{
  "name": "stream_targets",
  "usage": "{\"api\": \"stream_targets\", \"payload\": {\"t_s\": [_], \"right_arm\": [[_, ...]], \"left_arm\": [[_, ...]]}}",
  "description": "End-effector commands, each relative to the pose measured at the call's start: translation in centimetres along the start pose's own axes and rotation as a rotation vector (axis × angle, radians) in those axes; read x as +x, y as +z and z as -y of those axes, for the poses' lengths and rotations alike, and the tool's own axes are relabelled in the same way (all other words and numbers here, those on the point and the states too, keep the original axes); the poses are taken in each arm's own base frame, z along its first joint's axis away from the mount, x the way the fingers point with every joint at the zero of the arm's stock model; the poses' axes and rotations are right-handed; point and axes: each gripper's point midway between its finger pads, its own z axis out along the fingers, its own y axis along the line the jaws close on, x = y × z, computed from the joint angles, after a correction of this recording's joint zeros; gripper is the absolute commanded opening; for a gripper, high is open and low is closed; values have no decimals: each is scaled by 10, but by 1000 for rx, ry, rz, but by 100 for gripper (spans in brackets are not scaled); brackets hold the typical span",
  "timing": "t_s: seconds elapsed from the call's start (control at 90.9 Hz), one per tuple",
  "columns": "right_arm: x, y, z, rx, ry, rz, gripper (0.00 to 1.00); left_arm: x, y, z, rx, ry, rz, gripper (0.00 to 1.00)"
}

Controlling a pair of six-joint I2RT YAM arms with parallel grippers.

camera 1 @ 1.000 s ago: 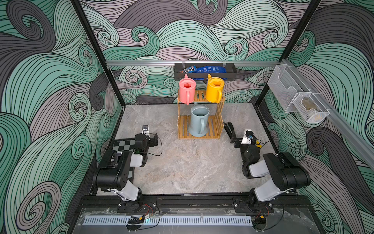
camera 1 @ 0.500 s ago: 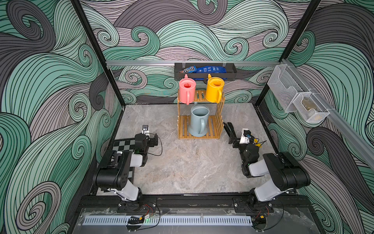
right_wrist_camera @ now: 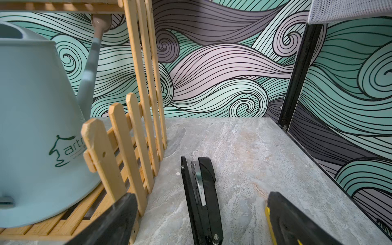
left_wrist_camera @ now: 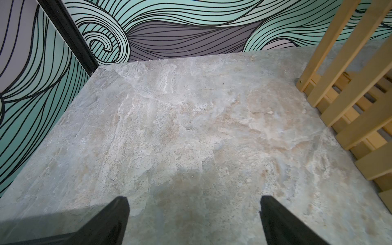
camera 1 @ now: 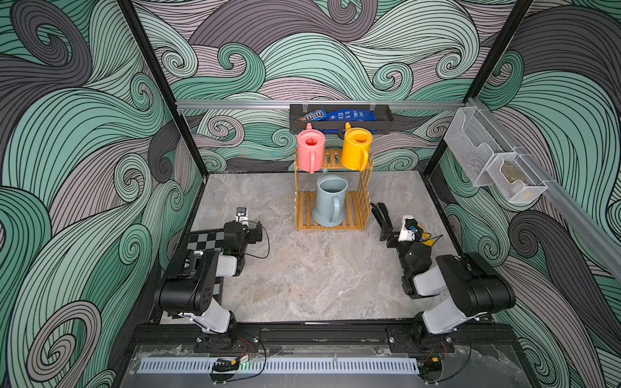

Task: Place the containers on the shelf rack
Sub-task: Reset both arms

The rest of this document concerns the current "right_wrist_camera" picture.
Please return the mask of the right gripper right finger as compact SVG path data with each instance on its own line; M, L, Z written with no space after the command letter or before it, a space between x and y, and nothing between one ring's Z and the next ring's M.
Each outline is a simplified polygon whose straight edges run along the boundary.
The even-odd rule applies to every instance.
M281 193L269 193L267 207L278 245L341 244Z

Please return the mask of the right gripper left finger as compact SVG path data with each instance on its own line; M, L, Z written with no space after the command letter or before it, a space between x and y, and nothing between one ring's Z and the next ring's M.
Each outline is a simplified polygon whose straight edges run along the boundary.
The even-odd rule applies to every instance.
M138 215L135 194L126 193L68 245L127 245L135 234Z

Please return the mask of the light blue watering can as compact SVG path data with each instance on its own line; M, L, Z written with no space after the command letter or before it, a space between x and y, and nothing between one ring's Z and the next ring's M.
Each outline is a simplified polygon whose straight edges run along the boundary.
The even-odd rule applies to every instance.
M55 42L1 22L1 227L51 218L90 194L100 178L87 167L82 125L90 119L103 34L95 29L85 70L74 93Z

